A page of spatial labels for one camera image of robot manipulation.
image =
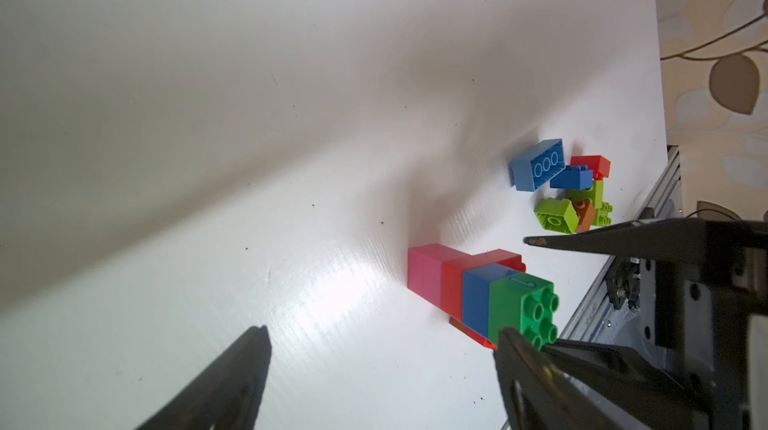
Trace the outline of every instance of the patterned wallpaper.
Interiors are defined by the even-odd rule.
[[[768,218],[768,1],[657,0],[657,12],[684,210],[705,201]]]

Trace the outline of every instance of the lime green lego brick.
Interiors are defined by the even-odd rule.
[[[603,206],[598,209],[598,213],[595,215],[592,225],[595,225],[596,227],[607,227],[610,225],[609,214],[612,211],[614,211],[614,206],[607,202],[603,202]]]
[[[594,181],[592,188],[588,188],[587,190],[582,191],[569,190],[565,192],[565,196],[570,198],[572,201],[590,202],[592,205],[594,205],[594,208],[598,210],[603,206],[604,185],[604,181],[596,180]]]
[[[578,214],[573,203],[564,198],[545,198],[536,206],[536,218],[545,230],[560,233],[575,233]]]
[[[498,345],[498,332],[517,329],[536,348],[554,343],[558,328],[552,316],[560,298],[554,284],[530,273],[516,272],[491,282],[488,298],[488,340]]]

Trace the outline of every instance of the red lego brick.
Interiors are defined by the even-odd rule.
[[[440,307],[442,264],[468,253],[433,243],[408,249],[408,288],[436,307]]]
[[[594,209],[594,205],[590,202],[574,202],[574,209],[578,214],[578,225],[576,226],[576,233],[589,232],[592,227],[592,222],[598,215],[598,211]]]
[[[479,333],[475,332],[475,330],[470,329],[468,326],[466,326],[463,323],[459,322],[455,318],[451,317],[451,320],[449,320],[449,322],[451,323],[451,325],[453,325],[457,329],[461,330],[470,339],[475,340],[475,342],[479,343],[480,345],[484,346],[485,348],[490,348],[491,350],[495,350],[497,348],[490,340],[486,339],[484,336],[482,336]]]
[[[610,160],[602,155],[573,156],[571,165],[586,165],[594,173],[595,180],[603,180],[610,175]]]
[[[462,286],[464,272],[491,263],[498,263],[518,272],[525,272],[523,257],[503,250],[467,255],[442,264],[440,308],[451,317],[462,320]]]

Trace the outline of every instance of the stacked lego bricks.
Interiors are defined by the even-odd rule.
[[[469,255],[434,243],[408,249],[408,288],[443,310],[451,324],[487,348],[511,326],[536,348],[558,338],[554,284],[525,272],[503,250]]]
[[[589,231],[592,225],[610,225],[613,206],[603,201],[604,179],[610,174],[610,161],[601,155],[581,155],[565,165],[563,141],[544,140],[509,163],[512,185],[519,191],[533,192],[549,182],[551,188],[565,190],[564,198],[545,198],[535,214],[542,227],[561,233]]]

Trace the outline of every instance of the blue lego brick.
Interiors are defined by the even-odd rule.
[[[565,168],[563,139],[542,140],[509,162],[513,185],[533,192]]]
[[[518,272],[498,263],[464,272],[464,289],[462,291],[462,322],[464,325],[488,338],[491,282],[514,273]]]
[[[566,165],[562,172],[552,177],[549,186],[569,190],[584,190],[592,187],[593,175],[593,172],[586,165]]]

